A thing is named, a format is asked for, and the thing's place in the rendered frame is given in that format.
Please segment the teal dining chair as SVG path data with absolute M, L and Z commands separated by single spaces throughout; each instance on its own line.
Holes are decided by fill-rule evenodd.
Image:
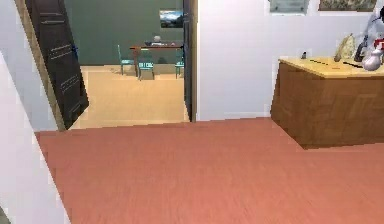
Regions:
M 184 50 L 178 49 L 176 51 L 176 62 L 175 62 L 175 75 L 179 77 L 181 75 L 181 69 L 184 67 Z
M 120 62 L 121 75 L 123 75 L 124 74 L 124 66 L 125 65 L 134 65 L 134 60 L 126 59 L 126 58 L 122 57 L 121 48 L 120 48 L 119 44 L 117 44 L 117 52 L 118 52 L 118 57 L 119 57 L 119 62 Z
M 142 79 L 143 71 L 153 71 L 154 61 L 149 49 L 141 49 L 138 56 L 138 77 Z

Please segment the brown dining table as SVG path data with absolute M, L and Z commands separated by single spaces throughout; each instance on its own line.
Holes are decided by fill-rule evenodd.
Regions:
M 149 49 L 151 53 L 154 50 L 178 50 L 183 49 L 182 45 L 167 45 L 167 44 L 161 44 L 161 45 L 151 45 L 151 46 L 131 46 L 130 49 L 133 51 L 133 58 L 134 58 L 134 67 L 135 67 L 135 73 L 138 77 L 138 56 L 141 49 Z

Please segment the framed landscape picture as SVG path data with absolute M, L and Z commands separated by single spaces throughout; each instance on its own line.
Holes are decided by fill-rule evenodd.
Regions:
M 182 10 L 160 10 L 160 27 L 161 28 L 182 28 L 183 27 L 183 11 Z

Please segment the brown wooden cabinet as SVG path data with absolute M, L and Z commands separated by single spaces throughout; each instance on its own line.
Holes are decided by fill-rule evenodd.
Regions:
M 271 118 L 305 149 L 384 143 L 384 66 L 281 59 Z

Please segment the pale framed picture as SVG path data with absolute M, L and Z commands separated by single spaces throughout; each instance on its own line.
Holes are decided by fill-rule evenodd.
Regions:
M 305 14 L 308 0 L 269 0 L 272 13 Z

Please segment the dark brown room door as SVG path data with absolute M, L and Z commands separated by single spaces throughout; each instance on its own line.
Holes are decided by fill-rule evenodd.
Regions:
M 53 86 L 64 126 L 69 129 L 89 106 L 64 0 L 25 0 Z

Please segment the beige rock-shaped ornament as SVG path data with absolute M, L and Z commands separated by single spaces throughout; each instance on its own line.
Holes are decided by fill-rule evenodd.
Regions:
M 355 52 L 355 38 L 353 34 L 347 35 L 339 44 L 336 50 L 334 61 L 339 62 L 341 59 L 351 59 Z

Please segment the brown framed picture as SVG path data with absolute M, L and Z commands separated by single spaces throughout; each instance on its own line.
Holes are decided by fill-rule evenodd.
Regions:
M 320 11 L 371 12 L 377 0 L 320 0 Z

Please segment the grey white statue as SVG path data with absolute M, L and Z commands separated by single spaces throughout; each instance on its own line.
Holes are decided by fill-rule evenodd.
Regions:
M 381 9 L 376 8 L 368 19 L 366 28 L 363 32 L 363 40 L 358 45 L 354 61 L 362 62 L 374 49 L 376 39 L 384 38 L 384 6 Z

